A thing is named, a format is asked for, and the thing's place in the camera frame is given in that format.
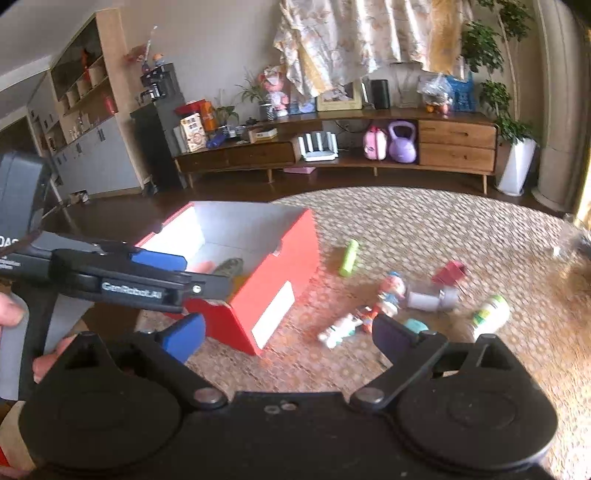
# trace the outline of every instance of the potted plant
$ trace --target potted plant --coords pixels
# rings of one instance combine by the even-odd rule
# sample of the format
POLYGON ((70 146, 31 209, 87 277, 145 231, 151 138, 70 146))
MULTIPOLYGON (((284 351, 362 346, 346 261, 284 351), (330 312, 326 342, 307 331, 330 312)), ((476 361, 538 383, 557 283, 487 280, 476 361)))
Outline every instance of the potted plant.
POLYGON ((254 76, 251 72, 246 70, 244 79, 246 80, 246 86, 236 85, 241 89, 242 101, 246 102, 247 100, 250 100, 251 103, 254 103, 255 100, 258 101, 262 121, 273 120, 275 118, 275 109, 273 108, 273 104, 269 102, 267 97, 269 92, 265 90, 259 77, 254 76))
POLYGON ((240 123, 240 116, 236 111, 235 105, 223 105, 222 104, 222 94, 223 90, 220 90, 220 94, 217 97, 214 97, 215 104, 217 107, 214 107, 214 114, 216 117, 217 124, 219 125, 218 130, 223 131, 226 135, 229 135, 229 125, 228 122, 231 118, 236 119, 236 123, 240 123))
POLYGON ((523 184, 534 157, 536 142, 531 128, 521 122, 519 90, 515 75, 515 65, 511 54, 511 41, 520 42, 527 37, 530 27, 527 21, 531 15, 519 0, 476 0, 485 8, 489 8, 496 16, 501 33, 481 22, 469 22, 462 32, 462 56, 471 71, 477 72, 485 67, 489 79, 482 83, 480 102, 486 113, 495 119, 500 136, 506 141, 507 161, 500 178, 497 178, 497 189, 501 192, 520 196, 523 184), (507 51, 507 63, 513 82, 512 95, 507 92, 504 83, 495 82, 492 75, 495 71, 503 71, 503 55, 497 44, 501 38, 507 51), (509 104, 513 100, 514 115, 509 112, 509 104))

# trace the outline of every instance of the white router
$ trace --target white router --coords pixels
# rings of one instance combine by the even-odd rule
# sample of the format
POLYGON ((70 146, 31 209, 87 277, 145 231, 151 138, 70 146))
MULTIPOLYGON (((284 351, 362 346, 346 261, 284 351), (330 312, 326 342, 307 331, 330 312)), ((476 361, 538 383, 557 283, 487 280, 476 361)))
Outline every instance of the white router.
POLYGON ((298 137, 301 157, 304 161, 334 160, 339 156, 336 135, 332 132, 312 132, 298 137))

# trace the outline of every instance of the black speaker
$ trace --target black speaker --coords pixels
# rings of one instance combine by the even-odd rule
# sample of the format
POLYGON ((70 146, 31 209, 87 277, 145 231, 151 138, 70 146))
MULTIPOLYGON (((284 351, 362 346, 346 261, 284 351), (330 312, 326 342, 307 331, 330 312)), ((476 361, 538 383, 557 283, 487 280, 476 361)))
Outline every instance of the black speaker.
POLYGON ((372 80, 371 94, 377 110, 387 110, 390 108, 390 90, 387 80, 372 80))

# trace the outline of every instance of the pink bag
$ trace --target pink bag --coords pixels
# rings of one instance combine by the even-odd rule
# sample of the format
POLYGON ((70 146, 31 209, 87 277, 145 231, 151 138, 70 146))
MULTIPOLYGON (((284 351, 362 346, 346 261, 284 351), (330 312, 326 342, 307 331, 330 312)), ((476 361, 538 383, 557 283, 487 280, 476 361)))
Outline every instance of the pink bag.
POLYGON ((383 160, 388 151, 388 137, 386 133, 372 125, 363 136, 363 151, 370 160, 383 160))

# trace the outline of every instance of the framed photo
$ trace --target framed photo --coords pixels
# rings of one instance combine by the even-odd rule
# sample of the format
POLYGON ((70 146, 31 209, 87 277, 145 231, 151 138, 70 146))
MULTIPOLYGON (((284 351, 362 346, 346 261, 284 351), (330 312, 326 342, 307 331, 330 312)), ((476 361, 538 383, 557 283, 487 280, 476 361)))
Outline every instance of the framed photo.
POLYGON ((316 109, 319 112, 334 110, 361 110, 361 81, 356 80, 346 85, 324 92, 316 99, 316 109))

